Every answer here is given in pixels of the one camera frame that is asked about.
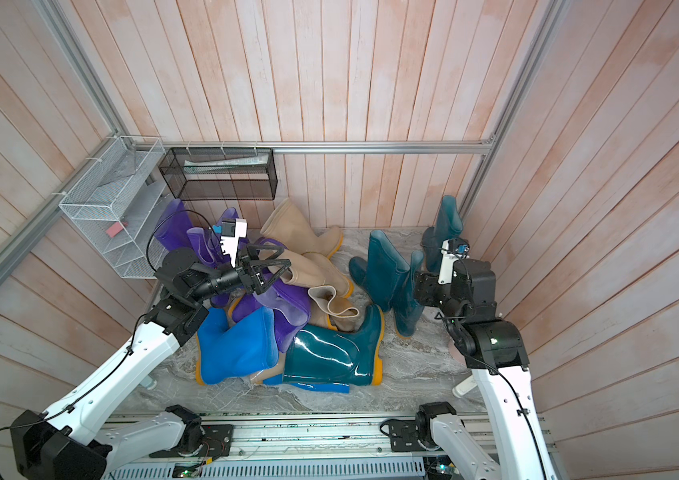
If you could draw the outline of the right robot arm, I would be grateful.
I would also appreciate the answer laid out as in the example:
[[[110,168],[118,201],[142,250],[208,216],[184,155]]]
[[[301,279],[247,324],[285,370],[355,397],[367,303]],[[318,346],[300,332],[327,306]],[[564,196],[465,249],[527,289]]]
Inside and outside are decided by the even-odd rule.
[[[445,402],[419,408],[421,444],[443,450],[465,479],[555,478],[531,392],[529,356],[519,329],[497,314],[491,265],[447,253],[439,273],[417,276],[415,299],[439,309],[471,370],[485,401],[497,456],[485,452]]]

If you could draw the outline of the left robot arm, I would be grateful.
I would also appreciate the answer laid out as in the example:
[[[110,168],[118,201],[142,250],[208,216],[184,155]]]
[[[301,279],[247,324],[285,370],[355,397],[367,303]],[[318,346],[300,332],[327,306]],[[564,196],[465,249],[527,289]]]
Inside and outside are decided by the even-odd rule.
[[[7,426],[19,474],[101,479],[160,450],[200,450],[202,420],[179,405],[111,433],[102,428],[154,368],[192,338],[201,347],[203,384],[274,367],[280,354],[273,310],[261,307],[229,325],[225,310],[211,303],[238,289],[267,293],[291,266],[284,252],[279,245],[249,244],[217,268],[203,264],[191,248],[168,253],[156,272],[168,295],[138,318],[130,339],[66,396]]]

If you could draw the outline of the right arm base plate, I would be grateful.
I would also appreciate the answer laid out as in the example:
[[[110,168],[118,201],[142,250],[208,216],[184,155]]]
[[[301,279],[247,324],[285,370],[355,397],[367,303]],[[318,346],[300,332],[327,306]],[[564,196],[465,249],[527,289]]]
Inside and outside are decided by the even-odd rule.
[[[387,419],[379,424],[379,432],[389,439],[393,452],[437,451],[429,425],[423,419]]]

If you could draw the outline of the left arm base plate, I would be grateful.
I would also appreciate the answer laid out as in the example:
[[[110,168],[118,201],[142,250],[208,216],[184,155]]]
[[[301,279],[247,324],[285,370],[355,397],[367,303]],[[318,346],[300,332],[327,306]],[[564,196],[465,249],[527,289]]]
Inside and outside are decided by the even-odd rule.
[[[203,424],[201,433],[193,434],[193,440],[185,442],[170,450],[160,450],[149,455],[149,458],[163,459],[172,457],[206,458],[216,460],[228,457],[233,440],[233,424]]]

